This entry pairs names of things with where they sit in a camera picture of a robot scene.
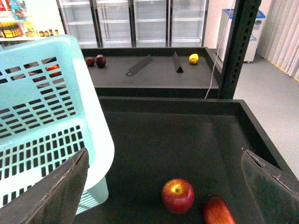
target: black display table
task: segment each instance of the black display table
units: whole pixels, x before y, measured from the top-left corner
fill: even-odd
[[[109,198],[75,224],[203,224],[207,194],[221,195],[237,223],[259,224],[241,169],[243,151],[292,174],[242,100],[101,97],[100,103],[115,145]],[[172,178],[194,188],[186,214],[171,214],[162,204],[161,189]]]

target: dark red fruit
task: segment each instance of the dark red fruit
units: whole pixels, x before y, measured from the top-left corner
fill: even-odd
[[[103,68],[106,65],[106,58],[103,55],[97,55],[95,58],[95,63],[99,68]]]
[[[94,58],[93,57],[89,57],[87,60],[86,60],[86,64],[88,67],[92,67],[94,66]]]

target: gray floor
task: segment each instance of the gray floor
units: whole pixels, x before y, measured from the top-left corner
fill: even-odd
[[[256,56],[244,63],[234,99],[244,99],[299,179],[299,82]]]

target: white cable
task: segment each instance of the white cable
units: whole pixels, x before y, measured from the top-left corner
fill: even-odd
[[[223,36],[222,36],[222,39],[220,41],[220,44],[218,45],[218,49],[217,49],[217,53],[216,53],[216,59],[215,59],[215,63],[214,63],[214,66],[213,66],[213,69],[212,69],[212,76],[211,76],[211,82],[210,82],[210,88],[207,90],[206,92],[206,96],[205,96],[205,99],[207,98],[208,94],[209,94],[209,91],[211,90],[212,88],[212,81],[213,81],[213,77],[214,77],[214,70],[215,70],[215,66],[216,66],[216,63],[217,63],[217,59],[218,59],[218,53],[219,53],[219,48],[220,48],[220,45],[224,39],[224,36],[225,36],[225,31],[226,31],[226,28],[228,26],[228,21],[229,21],[229,17],[230,17],[230,13],[233,9],[233,6],[234,6],[234,3],[235,3],[235,0],[232,4],[232,7],[230,8],[230,11],[229,11],[229,14],[228,14],[228,20],[226,21],[226,24],[225,24],[225,28],[224,28],[224,31],[223,31]]]

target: glass refrigerator door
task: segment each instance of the glass refrigerator door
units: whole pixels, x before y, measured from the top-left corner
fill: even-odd
[[[137,47],[165,47],[166,0],[134,0]]]
[[[98,0],[97,8],[103,47],[130,48],[128,0]]]
[[[206,0],[173,0],[172,47],[201,47]]]
[[[67,33],[76,37],[81,48],[97,48],[89,1],[59,0]]]

